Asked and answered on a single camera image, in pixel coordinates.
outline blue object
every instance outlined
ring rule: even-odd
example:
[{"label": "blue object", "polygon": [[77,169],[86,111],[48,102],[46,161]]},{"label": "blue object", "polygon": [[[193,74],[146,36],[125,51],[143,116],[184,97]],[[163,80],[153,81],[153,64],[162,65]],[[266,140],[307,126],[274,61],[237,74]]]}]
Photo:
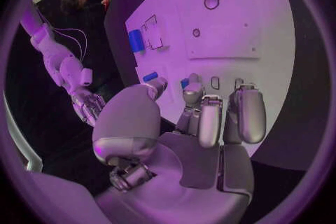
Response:
[{"label": "blue object", "polygon": [[132,52],[141,52],[144,50],[144,44],[140,30],[133,30],[129,32],[128,39]]},{"label": "blue object", "polygon": [[158,77],[157,73],[156,73],[156,72],[153,72],[153,73],[150,73],[150,74],[144,76],[142,79],[143,79],[145,82],[147,82],[147,81],[149,81],[149,80],[153,80],[154,78],[157,78],[157,77]]},{"label": "blue object", "polygon": [[189,85],[189,79],[188,78],[185,78],[185,79],[181,80],[182,88],[186,88],[187,85]]}]

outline dark hair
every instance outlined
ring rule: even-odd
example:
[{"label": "dark hair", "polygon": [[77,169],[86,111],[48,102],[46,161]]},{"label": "dark hair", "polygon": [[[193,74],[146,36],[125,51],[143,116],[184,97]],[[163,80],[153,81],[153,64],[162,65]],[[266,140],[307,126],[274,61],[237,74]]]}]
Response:
[{"label": "dark hair", "polygon": [[80,9],[80,4],[78,0],[61,0],[60,1],[60,10],[65,15],[73,14],[79,9]]}]

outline robotic arm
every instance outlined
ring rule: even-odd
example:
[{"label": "robotic arm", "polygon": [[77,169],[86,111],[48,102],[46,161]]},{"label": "robotic arm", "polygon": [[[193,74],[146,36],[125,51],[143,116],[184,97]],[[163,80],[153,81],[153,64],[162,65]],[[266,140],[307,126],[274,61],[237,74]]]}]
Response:
[{"label": "robotic arm", "polygon": [[72,52],[54,40],[52,28],[41,20],[33,4],[27,8],[20,23],[31,36],[33,47],[42,53],[45,68],[53,81],[71,97],[77,115],[94,127],[105,102],[86,88],[92,83],[92,70],[84,68]]}]

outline blue cylinder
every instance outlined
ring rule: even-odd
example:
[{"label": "blue cylinder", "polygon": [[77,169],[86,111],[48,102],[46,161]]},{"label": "blue cylinder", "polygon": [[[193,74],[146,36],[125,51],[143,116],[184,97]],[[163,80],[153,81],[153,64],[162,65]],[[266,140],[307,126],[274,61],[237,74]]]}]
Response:
[{"label": "blue cylinder", "polygon": [[154,78],[157,78],[157,77],[158,77],[157,73],[153,72],[153,73],[150,73],[150,74],[144,76],[142,79],[143,79],[143,81],[147,82],[147,81],[153,80]]},{"label": "blue cylinder", "polygon": [[189,85],[189,79],[185,78],[183,80],[181,80],[181,87],[184,89],[187,87],[187,85]]},{"label": "blue cylinder", "polygon": [[129,32],[128,39],[132,52],[141,52],[144,50],[144,44],[140,30],[133,30]]}]

